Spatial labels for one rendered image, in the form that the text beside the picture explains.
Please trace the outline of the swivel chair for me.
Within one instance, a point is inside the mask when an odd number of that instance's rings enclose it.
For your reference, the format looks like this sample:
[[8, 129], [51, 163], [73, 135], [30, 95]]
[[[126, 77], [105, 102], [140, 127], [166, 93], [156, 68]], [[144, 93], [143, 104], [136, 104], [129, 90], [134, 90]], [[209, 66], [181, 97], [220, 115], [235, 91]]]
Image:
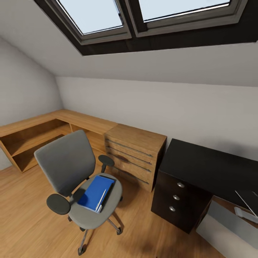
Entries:
[[[36, 150], [34, 156], [53, 189], [58, 193], [47, 198], [47, 206], [59, 215], [68, 214], [69, 221], [72, 220], [80, 226], [82, 231], [86, 230], [81, 246], [78, 248], [79, 255], [84, 253], [83, 245], [88, 230], [99, 228], [105, 221], [116, 229], [117, 235], [121, 234], [121, 228], [117, 228], [109, 217], [123, 198], [123, 188], [116, 177], [105, 173], [107, 166], [112, 167], [115, 162], [107, 155], [100, 155], [98, 159], [103, 163], [101, 173], [89, 178], [94, 173], [96, 158], [87, 135], [82, 129], [46, 144]], [[114, 180], [114, 185], [100, 213], [77, 204], [96, 176]], [[72, 194], [84, 180], [87, 181]], [[69, 200], [64, 198], [68, 196]]]

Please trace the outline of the notebook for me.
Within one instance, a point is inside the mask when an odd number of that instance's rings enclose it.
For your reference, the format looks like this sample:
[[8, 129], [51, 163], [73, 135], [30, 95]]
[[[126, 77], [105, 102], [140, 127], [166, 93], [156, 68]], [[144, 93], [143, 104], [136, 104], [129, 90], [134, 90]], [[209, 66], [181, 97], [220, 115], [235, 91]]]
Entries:
[[248, 206], [250, 211], [258, 218], [258, 196], [253, 191], [235, 191]]

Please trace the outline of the folder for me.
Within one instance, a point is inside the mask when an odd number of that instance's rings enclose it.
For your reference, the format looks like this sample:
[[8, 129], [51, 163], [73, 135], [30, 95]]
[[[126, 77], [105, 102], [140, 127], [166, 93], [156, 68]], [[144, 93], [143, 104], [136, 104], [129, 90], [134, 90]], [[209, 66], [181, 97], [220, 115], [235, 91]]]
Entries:
[[[93, 212], [100, 213], [113, 185], [114, 180], [101, 176], [96, 176], [77, 204]], [[104, 192], [105, 194], [101, 200]], [[100, 205], [96, 211], [96, 207], [99, 202]]]

